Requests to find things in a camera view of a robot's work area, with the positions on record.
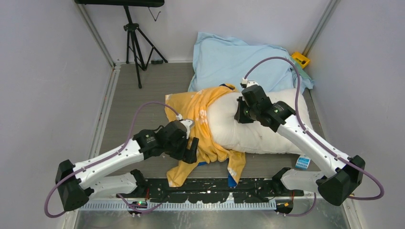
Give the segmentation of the white pillow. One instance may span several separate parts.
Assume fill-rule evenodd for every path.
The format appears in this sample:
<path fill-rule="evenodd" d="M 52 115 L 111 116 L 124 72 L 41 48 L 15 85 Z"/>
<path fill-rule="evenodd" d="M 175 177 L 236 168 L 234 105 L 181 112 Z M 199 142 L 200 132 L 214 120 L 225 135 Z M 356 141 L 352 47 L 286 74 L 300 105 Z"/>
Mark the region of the white pillow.
<path fill-rule="evenodd" d="M 288 167 L 294 167 L 302 151 L 285 137 L 262 126 L 258 121 L 249 124 L 238 123 L 237 112 L 240 92 L 221 96 L 208 106 L 206 119 L 215 143 L 227 150 L 234 150 L 258 158 L 289 159 Z"/>

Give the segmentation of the orange pillowcase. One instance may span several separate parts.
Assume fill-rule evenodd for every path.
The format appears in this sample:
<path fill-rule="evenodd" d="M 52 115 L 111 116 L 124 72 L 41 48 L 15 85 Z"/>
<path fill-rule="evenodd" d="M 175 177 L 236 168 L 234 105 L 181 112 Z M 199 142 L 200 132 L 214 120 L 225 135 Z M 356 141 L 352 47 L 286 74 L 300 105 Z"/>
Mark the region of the orange pillowcase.
<path fill-rule="evenodd" d="M 228 178 L 233 179 L 237 185 L 242 171 L 245 167 L 245 153 L 227 150 L 214 141 L 213 134 L 208 123 L 208 107 L 221 96 L 231 92 L 237 92 L 232 84 L 222 84 L 217 87 L 202 89 L 198 92 L 185 92 L 165 95 L 165 104 L 173 107 L 185 119 L 194 121 L 191 129 L 190 140 L 199 139 L 197 148 L 197 162 L 188 164 L 180 161 L 178 165 L 167 173 L 167 180 L 170 187 L 181 187 L 188 175 L 200 164 L 228 160 Z"/>

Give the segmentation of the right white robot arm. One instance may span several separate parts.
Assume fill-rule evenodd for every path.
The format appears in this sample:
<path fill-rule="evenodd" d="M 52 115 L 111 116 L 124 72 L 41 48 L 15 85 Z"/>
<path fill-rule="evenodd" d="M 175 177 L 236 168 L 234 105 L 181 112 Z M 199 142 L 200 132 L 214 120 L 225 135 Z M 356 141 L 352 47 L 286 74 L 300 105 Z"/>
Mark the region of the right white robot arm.
<path fill-rule="evenodd" d="M 257 121 L 270 128 L 297 146 L 320 169 L 309 172 L 284 167 L 272 177 L 273 191 L 279 196 L 291 190 L 314 192 L 330 204 L 340 206 L 361 184 L 363 177 L 361 172 L 341 160 L 347 159 L 361 169 L 365 168 L 365 161 L 360 156 L 349 157 L 333 148 L 306 124 L 300 124 L 296 111 L 287 103 L 272 103 L 261 86 L 244 84 L 242 87 L 235 120 L 242 124 Z"/>

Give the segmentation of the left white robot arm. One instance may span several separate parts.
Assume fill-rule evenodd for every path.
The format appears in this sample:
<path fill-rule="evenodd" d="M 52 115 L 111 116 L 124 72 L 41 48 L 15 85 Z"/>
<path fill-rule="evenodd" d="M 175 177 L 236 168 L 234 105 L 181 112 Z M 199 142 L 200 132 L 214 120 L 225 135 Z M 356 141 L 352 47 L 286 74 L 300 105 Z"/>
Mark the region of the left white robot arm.
<path fill-rule="evenodd" d="M 75 164 L 70 160 L 61 162 L 55 183 L 64 211 L 73 211 L 91 199 L 115 194 L 142 197 L 147 188 L 138 170 L 120 176 L 112 176 L 112 173 L 150 157 L 167 154 L 188 164 L 195 163 L 199 139 L 191 137 L 193 126 L 190 119 L 171 121 L 155 130 L 141 130 L 127 143 L 93 159 Z"/>

